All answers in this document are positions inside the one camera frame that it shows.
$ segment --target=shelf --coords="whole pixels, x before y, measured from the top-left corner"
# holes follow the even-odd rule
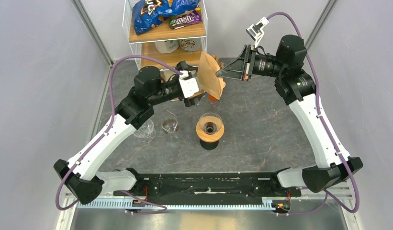
[[[201,59],[202,47],[199,50],[193,52],[186,52],[185,50],[181,49],[181,47],[178,47],[178,49],[172,53],[161,54],[158,52],[154,42],[148,42],[142,44],[141,54],[163,61],[171,67],[175,67],[180,61],[186,61],[188,65],[197,66],[199,65],[199,60]],[[159,69],[165,69],[165,67],[160,64],[142,59],[141,68],[144,66],[155,66]]]
[[[187,27],[183,27],[177,30],[171,29],[168,23],[169,20],[167,19],[156,28],[151,29],[150,31],[147,31],[140,35],[137,35],[135,33],[133,23],[131,23],[129,42],[143,43],[143,42],[174,40],[174,39],[181,39],[181,38],[196,38],[196,37],[206,36],[205,27],[203,23],[189,25]]]

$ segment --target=chip bag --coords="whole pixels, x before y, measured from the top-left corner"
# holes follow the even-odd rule
[[[160,25],[164,17],[194,10],[200,0],[140,0],[133,7],[132,20],[137,35]]]

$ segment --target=white wall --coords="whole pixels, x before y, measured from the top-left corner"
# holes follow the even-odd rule
[[[89,140],[106,76],[69,0],[0,0],[0,230],[55,228],[53,164]]]
[[[338,1],[310,54],[330,122],[364,163],[363,229],[393,229],[393,1]]]
[[[122,28],[125,0],[81,0],[113,60],[131,54]],[[327,0],[205,0],[208,12],[208,52],[237,57],[244,44],[252,44],[246,28],[263,16],[277,11],[290,14],[307,38]],[[271,20],[262,41],[267,52],[275,53],[285,34],[295,34],[286,18]]]
[[[122,27],[125,0],[81,0],[112,60],[132,54]]]

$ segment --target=white wire rack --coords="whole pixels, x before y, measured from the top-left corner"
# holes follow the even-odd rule
[[[133,54],[140,55],[142,54],[142,43],[145,42],[130,42],[130,28],[131,28],[131,23],[132,23],[132,9],[134,5],[139,2],[139,0],[126,0],[124,4],[124,13],[123,13],[123,30],[124,33],[126,34],[127,40],[129,41],[130,48]],[[205,35],[203,36],[184,36],[184,37],[176,37],[173,39],[165,39],[165,40],[151,40],[151,41],[146,41],[146,42],[157,42],[157,41],[169,41],[169,40],[178,40],[178,39],[186,39],[186,38],[200,38],[202,40],[202,50],[204,52],[207,51],[207,35],[208,35],[208,15],[206,12],[206,7],[205,7],[205,2],[204,0],[201,0],[199,2],[199,6],[201,7],[201,16],[203,20],[203,26],[205,30]],[[136,59],[136,65],[137,68],[141,68],[141,60]]]

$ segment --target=mug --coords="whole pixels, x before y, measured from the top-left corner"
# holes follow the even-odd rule
[[[180,47],[186,52],[192,52],[201,48],[202,41],[200,38],[195,39],[181,39]]]

